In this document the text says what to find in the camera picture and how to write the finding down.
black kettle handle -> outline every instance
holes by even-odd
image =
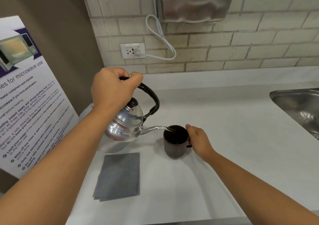
[[[120,80],[127,80],[129,79],[129,77],[126,77],[126,76],[122,76],[120,77]],[[154,102],[155,102],[155,106],[153,106],[150,110],[150,112],[148,114],[146,114],[143,118],[143,122],[145,122],[146,118],[148,118],[150,115],[153,115],[155,112],[157,112],[157,110],[160,108],[160,100],[159,98],[157,97],[157,95],[155,94],[155,92],[150,89],[147,85],[141,83],[139,86],[138,86],[138,89],[141,89],[142,91],[144,91],[145,93],[149,94],[149,96],[151,98],[153,98]]]

kettle lid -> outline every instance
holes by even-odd
[[[132,97],[129,103],[118,112],[115,119],[128,127],[140,126],[144,117],[138,101]]]

white countertop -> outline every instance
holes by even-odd
[[[319,142],[273,103],[269,93],[319,87],[319,67],[183,74],[145,76],[143,82],[156,89],[161,101],[159,111],[145,126],[189,123],[201,127],[217,152],[306,208],[318,211]],[[222,86],[227,78],[232,86]],[[174,89],[167,88],[170,80]],[[154,105],[140,90],[134,97],[145,113]],[[163,131],[138,138],[119,154],[134,152],[140,153],[140,195],[107,202],[93,200],[104,157],[98,152],[67,225],[247,221],[213,169],[191,149],[180,160],[166,156]]]

white power cord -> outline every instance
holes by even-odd
[[[174,57],[172,58],[163,58],[163,57],[159,57],[159,56],[154,56],[154,55],[147,55],[147,54],[141,54],[140,51],[135,51],[135,55],[136,56],[147,56],[147,57],[153,57],[153,58],[157,58],[157,59],[161,59],[161,60],[173,60],[176,58],[176,50],[175,48],[167,41],[167,39],[165,38],[164,34],[163,34],[163,30],[162,30],[162,26],[160,24],[160,21],[159,19],[157,18],[157,9],[156,9],[156,1],[154,1],[154,11],[155,11],[155,15],[153,14],[149,14],[146,16],[146,19],[145,19],[145,23],[146,23],[146,26],[148,27],[148,29],[154,33],[156,36],[158,36],[165,44],[166,48],[168,50],[170,50],[172,53],[174,53]],[[153,17],[155,18],[155,21],[156,21],[156,26],[157,26],[157,30],[159,33],[156,33],[153,29],[150,28],[150,26],[148,25],[148,19],[149,17]]]

forearm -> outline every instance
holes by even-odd
[[[70,131],[0,200],[0,224],[64,224],[115,114],[93,110]]]
[[[305,207],[216,152],[208,163],[254,225],[319,224]]]

